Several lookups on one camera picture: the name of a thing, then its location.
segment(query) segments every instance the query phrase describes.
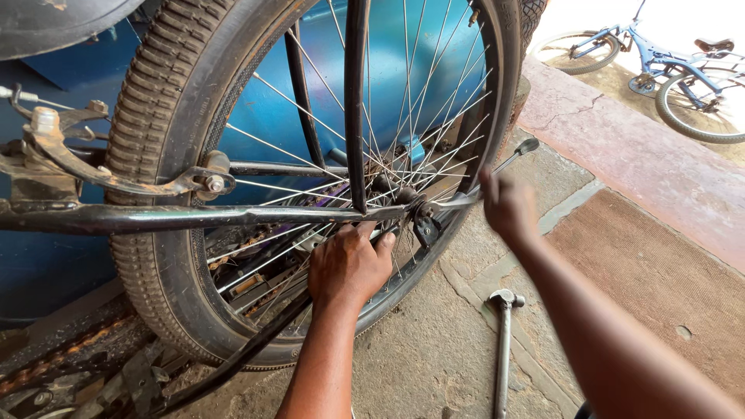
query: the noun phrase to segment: hand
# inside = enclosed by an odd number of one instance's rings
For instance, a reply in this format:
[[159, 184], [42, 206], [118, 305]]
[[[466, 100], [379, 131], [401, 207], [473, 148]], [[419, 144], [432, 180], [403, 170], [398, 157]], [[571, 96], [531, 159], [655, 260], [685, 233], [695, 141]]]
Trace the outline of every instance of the hand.
[[489, 226], [510, 245], [537, 237], [536, 201], [525, 183], [492, 176], [489, 169], [478, 173], [484, 191], [484, 215]]
[[375, 221], [362, 221], [357, 227], [345, 224], [311, 253], [308, 290], [315, 309], [339, 303], [357, 315], [388, 280], [393, 270], [390, 252], [396, 236], [385, 233], [370, 244]]

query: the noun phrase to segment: bicycle tire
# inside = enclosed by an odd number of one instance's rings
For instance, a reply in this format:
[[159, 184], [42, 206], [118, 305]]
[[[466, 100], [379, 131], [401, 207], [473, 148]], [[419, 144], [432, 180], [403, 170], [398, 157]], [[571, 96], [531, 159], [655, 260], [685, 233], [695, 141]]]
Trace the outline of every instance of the bicycle tire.
[[[198, 164], [202, 151], [209, 148], [212, 122], [221, 112], [218, 105], [236, 99], [224, 97], [224, 92], [235, 78], [242, 77], [238, 72], [243, 57], [265, 54], [262, 49], [268, 49], [264, 48], [268, 40], [284, 33], [284, 30], [278, 32], [280, 23], [300, 18], [312, 5], [306, 3], [303, 0], [165, 2], [138, 47], [122, 84], [110, 132], [107, 168], [128, 180], [152, 184]], [[501, 98], [501, 103], [511, 109], [522, 53], [520, 28], [514, 20], [519, 16], [518, 3], [493, 0], [487, 6], [499, 18], [506, 46], [504, 56], [513, 58], [506, 61], [511, 70], [506, 73]], [[495, 133], [495, 138], [502, 138], [502, 134]], [[498, 146], [498, 141], [492, 142], [484, 155], [493, 158]], [[113, 190], [106, 192], [106, 200], [118, 205], [191, 204], [189, 194], [153, 199]], [[455, 227], [460, 226], [466, 214], [467, 211], [462, 211], [453, 221]], [[416, 277], [360, 318], [357, 334], [382, 318], [416, 285], [445, 250], [455, 231], [457, 228], [449, 229], [446, 237], [438, 241], [435, 251], [419, 264]], [[228, 324], [212, 310], [214, 295], [200, 281], [206, 266], [195, 262], [195, 254], [203, 251], [201, 237], [193, 230], [183, 230], [112, 236], [110, 244], [119, 277], [146, 324], [166, 343], [201, 362], [217, 365], [249, 336], [236, 331], [238, 326]], [[292, 366], [299, 348], [300, 344], [270, 344], [247, 370]]]
[[662, 121], [665, 121], [665, 124], [673, 128], [675, 131], [699, 141], [710, 142], [712, 144], [738, 144], [745, 142], [745, 133], [735, 136], [718, 136], [711, 133], [704, 133], [681, 123], [681, 121], [673, 115], [668, 106], [668, 92], [673, 86], [677, 85], [680, 79], [688, 76], [689, 74], [684, 72], [670, 78], [657, 92], [657, 96], [655, 96], [655, 107], [657, 108], [657, 113], [659, 114], [659, 117], [662, 118]]
[[[539, 42], [538, 45], [533, 47], [533, 50], [530, 52], [531, 55], [533, 55], [536, 59], [538, 58], [538, 53], [545, 48], [548, 44], [551, 42], [562, 40], [569, 37], [576, 37], [579, 35], [595, 35], [597, 34], [597, 31], [582, 31], [582, 32], [566, 32], [564, 34], [560, 35], [554, 35], [550, 39], [543, 40]], [[615, 60], [615, 57], [618, 55], [618, 52], [621, 50], [621, 44], [618, 42], [618, 38], [614, 37], [611, 34], [607, 34], [605, 36], [605, 40], [610, 43], [611, 45], [611, 51], [610, 54], [603, 58], [602, 60], [593, 63], [589, 66], [584, 67], [574, 67], [574, 68], [562, 68], [562, 67], [554, 67], [555, 69], [561, 70], [564, 73], [568, 75], [583, 75], [586, 73], [590, 73], [599, 69], [602, 69], [603, 67], [607, 66], [608, 64], [612, 63], [613, 60]]]

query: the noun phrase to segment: rear wheel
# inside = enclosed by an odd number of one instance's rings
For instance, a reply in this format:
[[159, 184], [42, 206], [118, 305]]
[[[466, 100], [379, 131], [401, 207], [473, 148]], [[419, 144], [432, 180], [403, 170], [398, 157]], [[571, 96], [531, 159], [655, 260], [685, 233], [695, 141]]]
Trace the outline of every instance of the rear wheel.
[[720, 95], [698, 77], [682, 73], [657, 92], [657, 113], [674, 130], [700, 141], [745, 142], [745, 77], [731, 69], [702, 71], [722, 89]]
[[568, 75], [583, 75], [602, 69], [618, 55], [618, 39], [611, 34], [576, 47], [592, 38], [597, 31], [568, 32], [536, 45], [530, 52], [537, 60]]
[[[522, 52], [519, 25], [510, 21], [517, 1], [485, 2], [472, 27], [465, 4], [375, 1], [370, 32], [364, 32], [366, 25], [354, 27], [370, 46], [358, 73], [345, 73], [341, 65], [354, 51], [345, 21], [355, 8], [314, 3], [166, 2], [123, 83], [107, 167], [131, 180], [164, 183], [204, 164], [213, 150], [231, 160], [311, 168], [338, 166], [329, 158], [336, 148], [348, 151], [353, 172], [360, 166], [353, 167], [354, 150], [346, 149], [345, 137], [350, 125], [361, 125], [360, 173], [368, 206], [392, 204], [390, 193], [371, 187], [380, 174], [430, 198], [471, 189], [476, 171], [494, 160], [512, 108]], [[291, 54], [298, 54], [304, 70], [288, 64]], [[350, 92], [349, 77], [362, 81], [360, 116], [351, 118], [343, 111], [349, 109], [343, 95]], [[307, 97], [299, 94], [299, 84], [305, 84]], [[455, 130], [449, 129], [470, 109], [482, 110], [477, 129], [451, 138]], [[470, 157], [457, 153], [471, 144]], [[360, 189], [336, 173], [237, 176], [236, 190], [209, 203], [347, 207]], [[201, 198], [206, 197], [107, 193], [110, 203], [120, 205], [203, 205]], [[358, 333], [416, 285], [466, 212], [441, 214], [442, 234], [429, 249], [419, 247], [409, 223], [400, 224], [393, 275], [363, 308]], [[399, 222], [383, 221], [378, 229]], [[113, 236], [111, 245], [120, 277], [148, 325], [170, 344], [217, 364], [305, 288], [308, 255], [339, 225]], [[302, 313], [249, 369], [295, 363], [311, 317], [311, 310]]]

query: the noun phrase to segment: hammer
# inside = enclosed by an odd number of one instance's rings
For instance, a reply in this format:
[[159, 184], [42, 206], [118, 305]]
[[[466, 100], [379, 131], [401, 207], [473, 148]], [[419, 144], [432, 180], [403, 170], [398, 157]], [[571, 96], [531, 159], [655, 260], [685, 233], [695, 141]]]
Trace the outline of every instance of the hammer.
[[499, 330], [499, 342], [497, 343], [498, 363], [494, 418], [505, 419], [507, 417], [507, 380], [510, 372], [510, 320], [512, 318], [512, 308], [524, 306], [525, 297], [517, 295], [509, 289], [499, 289], [494, 291], [484, 303], [502, 314], [502, 326]]

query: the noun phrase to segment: tire valve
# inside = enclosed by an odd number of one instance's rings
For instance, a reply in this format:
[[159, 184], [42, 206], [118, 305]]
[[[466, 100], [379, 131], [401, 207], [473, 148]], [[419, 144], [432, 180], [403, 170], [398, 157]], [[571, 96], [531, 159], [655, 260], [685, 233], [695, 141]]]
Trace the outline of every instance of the tire valve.
[[468, 19], [468, 27], [472, 27], [474, 23], [476, 23], [476, 19], [478, 18], [478, 14], [481, 12], [479, 9], [474, 9], [473, 13], [471, 14], [471, 17]]

